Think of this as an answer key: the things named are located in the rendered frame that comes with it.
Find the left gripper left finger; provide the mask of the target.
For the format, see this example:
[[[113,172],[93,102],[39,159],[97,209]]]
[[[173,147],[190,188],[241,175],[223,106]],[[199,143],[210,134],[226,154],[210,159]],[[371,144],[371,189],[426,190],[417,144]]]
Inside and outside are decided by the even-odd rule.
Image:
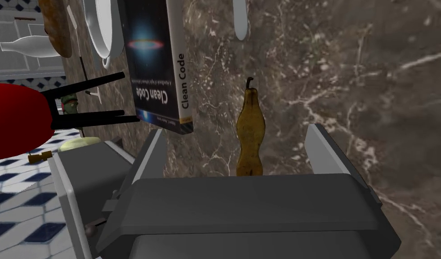
[[[167,161],[167,140],[162,129],[147,136],[132,165],[132,183],[140,179],[161,179]]]

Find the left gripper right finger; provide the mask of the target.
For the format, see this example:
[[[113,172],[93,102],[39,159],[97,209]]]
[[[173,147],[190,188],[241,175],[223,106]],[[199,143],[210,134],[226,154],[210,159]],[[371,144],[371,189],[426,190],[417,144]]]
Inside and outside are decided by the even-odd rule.
[[[308,126],[304,148],[314,174],[350,174],[346,155],[321,124]]]

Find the grey toaster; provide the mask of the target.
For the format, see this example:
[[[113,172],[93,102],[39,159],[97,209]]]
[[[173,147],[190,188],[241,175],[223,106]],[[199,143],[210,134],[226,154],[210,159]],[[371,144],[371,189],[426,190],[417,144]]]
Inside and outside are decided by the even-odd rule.
[[[120,189],[134,157],[105,141],[58,152],[48,162],[76,259],[96,259],[103,227],[92,237],[83,228],[104,218],[105,201]]]

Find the pale yellow round thing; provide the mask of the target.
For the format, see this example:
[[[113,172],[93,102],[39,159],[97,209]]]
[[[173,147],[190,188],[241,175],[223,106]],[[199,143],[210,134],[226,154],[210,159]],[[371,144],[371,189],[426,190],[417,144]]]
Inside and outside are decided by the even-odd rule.
[[[99,137],[80,137],[80,138],[72,138],[65,143],[63,143],[59,148],[59,152],[84,147],[96,143],[100,143],[101,140]]]

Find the brown pear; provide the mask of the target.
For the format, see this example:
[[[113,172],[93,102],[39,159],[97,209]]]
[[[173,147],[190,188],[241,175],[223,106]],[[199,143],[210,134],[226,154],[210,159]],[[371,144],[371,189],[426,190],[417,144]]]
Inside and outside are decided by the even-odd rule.
[[[240,155],[236,165],[236,175],[262,175],[263,165],[259,157],[260,146],[265,135],[265,120],[259,105],[258,91],[250,87],[252,77],[246,80],[242,110],[236,123],[236,133],[240,142]]]

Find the dark blue book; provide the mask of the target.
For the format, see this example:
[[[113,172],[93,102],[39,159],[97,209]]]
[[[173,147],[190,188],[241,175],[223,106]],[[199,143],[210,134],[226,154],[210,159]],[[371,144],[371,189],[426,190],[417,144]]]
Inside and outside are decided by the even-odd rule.
[[[194,130],[184,0],[118,0],[136,115],[178,134]]]

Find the white bowl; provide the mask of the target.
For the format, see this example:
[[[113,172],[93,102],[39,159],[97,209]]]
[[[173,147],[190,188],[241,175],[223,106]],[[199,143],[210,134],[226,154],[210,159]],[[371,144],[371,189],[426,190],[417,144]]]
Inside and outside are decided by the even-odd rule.
[[[105,69],[124,48],[119,0],[83,0],[85,21],[94,49]]]

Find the red chair with black legs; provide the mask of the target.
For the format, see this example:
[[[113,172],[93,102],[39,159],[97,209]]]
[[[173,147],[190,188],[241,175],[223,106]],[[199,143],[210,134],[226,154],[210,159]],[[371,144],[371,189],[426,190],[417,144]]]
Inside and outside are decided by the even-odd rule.
[[[47,142],[56,130],[139,122],[123,110],[58,113],[57,98],[123,79],[123,72],[43,92],[0,84],[0,160],[18,156]]]

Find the brown bread loaf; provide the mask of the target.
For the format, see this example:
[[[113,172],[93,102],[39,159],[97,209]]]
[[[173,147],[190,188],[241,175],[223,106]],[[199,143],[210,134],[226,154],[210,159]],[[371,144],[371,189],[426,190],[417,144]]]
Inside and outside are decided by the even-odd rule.
[[[64,0],[38,0],[45,32],[54,50],[64,58],[72,55],[71,36]]]

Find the white bottle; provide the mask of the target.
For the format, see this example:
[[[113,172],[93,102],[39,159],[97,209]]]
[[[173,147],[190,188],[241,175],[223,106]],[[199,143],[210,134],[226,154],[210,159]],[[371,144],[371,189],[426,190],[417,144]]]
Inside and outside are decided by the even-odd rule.
[[[12,42],[0,42],[0,47],[2,51],[17,52],[35,58],[60,56],[48,36],[26,36]]]

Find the white cabinet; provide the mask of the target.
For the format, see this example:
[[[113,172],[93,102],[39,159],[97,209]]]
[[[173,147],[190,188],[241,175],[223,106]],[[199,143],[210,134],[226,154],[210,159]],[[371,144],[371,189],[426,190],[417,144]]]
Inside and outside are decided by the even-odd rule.
[[[0,10],[0,42],[45,35],[40,13]],[[16,52],[4,52],[0,46],[0,80],[55,77],[64,74],[61,57],[28,57]]]

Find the black-handled knife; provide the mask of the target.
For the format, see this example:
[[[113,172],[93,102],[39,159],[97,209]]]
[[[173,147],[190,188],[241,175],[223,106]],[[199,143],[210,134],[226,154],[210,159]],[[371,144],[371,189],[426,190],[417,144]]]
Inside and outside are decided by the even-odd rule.
[[[72,10],[71,10],[71,7],[70,7],[69,4],[67,5],[67,13],[68,13],[68,15],[70,17],[70,21],[71,21],[71,23],[72,23],[72,25],[74,27],[74,30],[75,30],[78,54],[79,54],[79,59],[80,59],[82,71],[83,71],[83,74],[84,74],[84,78],[85,78],[85,80],[88,80],[86,69],[85,69],[84,62],[83,62],[83,58],[82,58],[81,52],[80,52],[79,37],[78,37],[78,32],[77,32],[77,22],[76,22],[75,16],[72,13]],[[86,90],[85,93],[88,94],[88,95],[91,95],[91,96],[97,96],[98,99],[99,99],[99,102],[101,103],[101,98],[100,98],[99,90],[97,90],[97,92],[95,92],[95,93],[91,92],[89,90]]]

